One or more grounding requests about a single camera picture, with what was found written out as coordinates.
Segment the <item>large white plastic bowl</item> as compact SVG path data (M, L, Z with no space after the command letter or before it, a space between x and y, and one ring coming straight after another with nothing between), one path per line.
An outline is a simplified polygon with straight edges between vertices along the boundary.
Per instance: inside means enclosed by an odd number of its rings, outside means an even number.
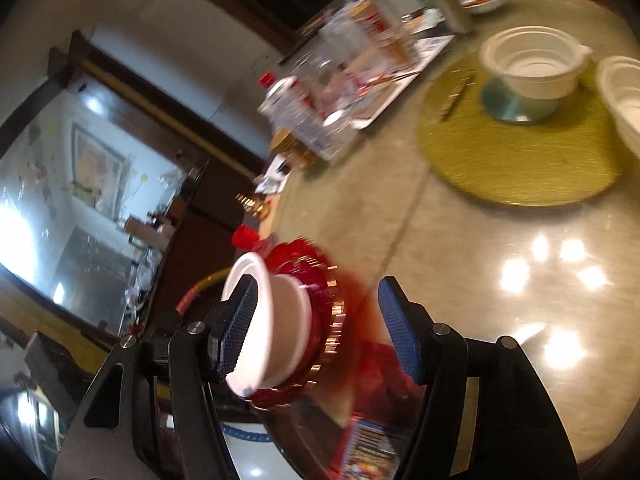
M232 373L226 376L230 390L247 399L258 389L274 386L294 370L307 342L309 302L296 278L272 275L256 252L242 255L224 283L228 299L243 274L258 284L258 303Z

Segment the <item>beige ribbed plastic bowl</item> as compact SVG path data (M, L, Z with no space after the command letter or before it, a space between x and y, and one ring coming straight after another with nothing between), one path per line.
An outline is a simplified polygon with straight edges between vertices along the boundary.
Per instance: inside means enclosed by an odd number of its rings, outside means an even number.
M597 86L613 117L616 131L629 151L639 157L640 63L613 55L598 64Z

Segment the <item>hula hoop red yellow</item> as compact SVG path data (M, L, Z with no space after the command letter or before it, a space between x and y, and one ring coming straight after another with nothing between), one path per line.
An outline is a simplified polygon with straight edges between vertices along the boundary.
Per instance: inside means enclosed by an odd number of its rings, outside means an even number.
M215 273L207 275L205 278L199 280L196 284L194 284L181 298L181 300L176 305L176 312L178 315L183 316L186 313L186 310L189 309L192 302L198 298L198 295L204 290L209 289L220 282L224 282L231 271L230 266L228 268L224 268Z

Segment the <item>red plastic cup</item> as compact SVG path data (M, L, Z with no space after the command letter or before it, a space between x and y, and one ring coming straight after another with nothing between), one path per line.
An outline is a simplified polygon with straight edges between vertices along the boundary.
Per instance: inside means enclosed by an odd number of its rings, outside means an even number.
M244 223L235 229L231 237L231 244L241 252L252 252L261 241L259 234Z

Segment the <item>red gold-rimmed plate stack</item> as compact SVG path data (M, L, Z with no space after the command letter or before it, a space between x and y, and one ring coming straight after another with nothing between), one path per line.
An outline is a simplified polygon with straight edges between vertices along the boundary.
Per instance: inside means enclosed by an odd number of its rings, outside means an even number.
M317 385L321 373L337 356L347 316L345 300L338 286L337 266L310 240L299 237L272 248L266 258L274 276L296 278L309 302L307 342L294 370L272 387L257 390L248 402L268 411L290 405Z

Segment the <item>gold figurine ornament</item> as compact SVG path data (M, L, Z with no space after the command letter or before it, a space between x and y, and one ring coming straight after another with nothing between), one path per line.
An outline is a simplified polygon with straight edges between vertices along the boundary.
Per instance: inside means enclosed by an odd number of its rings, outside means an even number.
M270 201L258 196L252 197L244 194L236 194L235 199L240 203L247 214L257 220L265 220L270 214Z

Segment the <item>colourful printed box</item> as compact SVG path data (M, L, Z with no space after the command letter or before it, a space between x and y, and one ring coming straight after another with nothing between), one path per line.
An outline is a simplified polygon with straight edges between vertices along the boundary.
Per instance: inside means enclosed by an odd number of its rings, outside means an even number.
M337 464L337 479L393 479L406 438L394 428L354 417Z

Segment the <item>white liquor bottle red cap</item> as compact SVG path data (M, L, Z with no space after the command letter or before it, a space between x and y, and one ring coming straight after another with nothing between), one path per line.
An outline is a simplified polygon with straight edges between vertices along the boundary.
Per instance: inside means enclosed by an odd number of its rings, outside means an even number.
M266 90L265 99L258 106L258 113L271 120L284 104L291 101L291 90L297 83L295 76L278 78L274 73L265 72L258 79L258 84Z

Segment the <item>gold round placemat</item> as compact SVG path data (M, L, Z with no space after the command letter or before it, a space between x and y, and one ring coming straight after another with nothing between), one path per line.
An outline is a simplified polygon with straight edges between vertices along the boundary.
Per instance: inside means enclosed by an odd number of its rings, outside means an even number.
M554 207L591 200L620 180L634 156L618 136L599 96L596 66L588 65L576 91L543 122L510 125L488 115L478 68L448 117L442 106L462 75L465 56L427 88L416 134L435 174L461 192L494 204Z

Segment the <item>blue ceramic bowl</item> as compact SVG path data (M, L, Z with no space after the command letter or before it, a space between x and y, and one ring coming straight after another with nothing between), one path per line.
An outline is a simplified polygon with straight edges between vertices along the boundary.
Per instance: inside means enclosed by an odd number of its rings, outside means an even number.
M499 78L491 78L480 92L485 112L498 122L511 125L530 125L542 122L561 106L561 100L537 100L520 96Z

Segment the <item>gold chopstick rest stick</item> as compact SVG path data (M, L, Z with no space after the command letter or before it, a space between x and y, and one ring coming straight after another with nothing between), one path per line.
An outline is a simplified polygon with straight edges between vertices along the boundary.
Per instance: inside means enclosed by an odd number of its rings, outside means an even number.
M474 72L474 70L468 70L459 78L459 80L454 85L454 88L450 90L445 101L442 103L439 114L439 118L441 120L446 120L451 115L454 107L457 105L457 102L465 92L465 89L474 82L475 75L476 73Z

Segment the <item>white rectangular tray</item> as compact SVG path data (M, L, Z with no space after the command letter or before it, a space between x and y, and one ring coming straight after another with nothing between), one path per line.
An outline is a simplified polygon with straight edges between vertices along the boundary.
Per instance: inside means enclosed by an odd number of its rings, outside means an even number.
M363 130L372 125L380 115L426 70L456 36L446 35L419 39L416 43L419 62L411 70L398 73L390 80L376 84L355 106L352 112L352 128Z

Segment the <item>orange drink bottle in bag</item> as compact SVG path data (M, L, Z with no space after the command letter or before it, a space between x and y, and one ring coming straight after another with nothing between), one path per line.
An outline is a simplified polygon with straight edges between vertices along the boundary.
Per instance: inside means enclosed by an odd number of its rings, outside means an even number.
M349 6L348 15L390 66L401 68L414 65L416 50L413 43L380 0L357 0Z

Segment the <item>white handled plastic bowl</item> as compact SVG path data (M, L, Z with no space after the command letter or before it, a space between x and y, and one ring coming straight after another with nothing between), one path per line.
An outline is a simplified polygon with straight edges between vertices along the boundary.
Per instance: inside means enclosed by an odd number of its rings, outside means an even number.
M592 49L574 36L547 26L520 26L498 32L480 47L485 70L526 99L566 98L578 86Z

